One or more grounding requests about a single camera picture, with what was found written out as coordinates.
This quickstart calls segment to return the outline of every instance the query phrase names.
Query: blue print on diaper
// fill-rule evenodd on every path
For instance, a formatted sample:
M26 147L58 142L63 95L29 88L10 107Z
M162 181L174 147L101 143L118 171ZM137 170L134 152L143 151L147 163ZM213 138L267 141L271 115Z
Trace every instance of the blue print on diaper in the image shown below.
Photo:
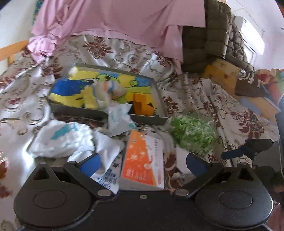
M52 136L52 140L57 140L58 138L60 138L61 136L64 136L65 134L67 134L70 131L78 131L77 125L74 124L66 124L64 127L62 127L61 129L57 130L53 136Z

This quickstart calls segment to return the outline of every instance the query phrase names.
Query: cartoon face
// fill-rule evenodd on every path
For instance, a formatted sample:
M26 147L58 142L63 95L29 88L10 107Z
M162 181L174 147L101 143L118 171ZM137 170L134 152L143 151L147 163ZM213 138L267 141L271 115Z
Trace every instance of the cartoon face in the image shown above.
M112 76L110 76L110 75L106 75L106 74L98 75L95 79L96 79L98 82L112 80L112 81L115 81L115 82L120 83L117 78L112 77Z

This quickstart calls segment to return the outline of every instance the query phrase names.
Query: wooden furniture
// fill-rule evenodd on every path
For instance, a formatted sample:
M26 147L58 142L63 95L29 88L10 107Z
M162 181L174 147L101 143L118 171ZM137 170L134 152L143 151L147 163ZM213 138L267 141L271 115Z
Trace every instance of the wooden furniture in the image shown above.
M275 115L280 112L280 109L270 100L262 97L252 98L235 95L235 86L241 69L233 64L217 59L205 68L203 78L211 79L213 83L220 85L235 99L241 101L242 98L253 103L260 111L261 116L269 121L276 123Z
M28 41L21 41L10 46L0 49L0 62L8 59L8 65L15 61L15 54L21 52L27 45Z

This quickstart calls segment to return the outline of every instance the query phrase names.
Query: brown quilted jacket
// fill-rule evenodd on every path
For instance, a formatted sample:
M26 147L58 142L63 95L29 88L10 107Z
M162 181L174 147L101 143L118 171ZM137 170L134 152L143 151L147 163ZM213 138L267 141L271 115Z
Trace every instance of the brown quilted jacket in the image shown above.
M184 72L201 73L217 57L246 71L254 68L247 63L243 38L238 31L231 8L217 0L205 0L206 28L183 27Z

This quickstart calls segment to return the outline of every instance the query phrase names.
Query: cardboard box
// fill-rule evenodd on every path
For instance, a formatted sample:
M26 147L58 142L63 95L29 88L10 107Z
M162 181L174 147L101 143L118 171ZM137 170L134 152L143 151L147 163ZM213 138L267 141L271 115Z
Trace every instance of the cardboard box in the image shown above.
M124 157L119 189L152 191L163 188L163 142L132 130Z

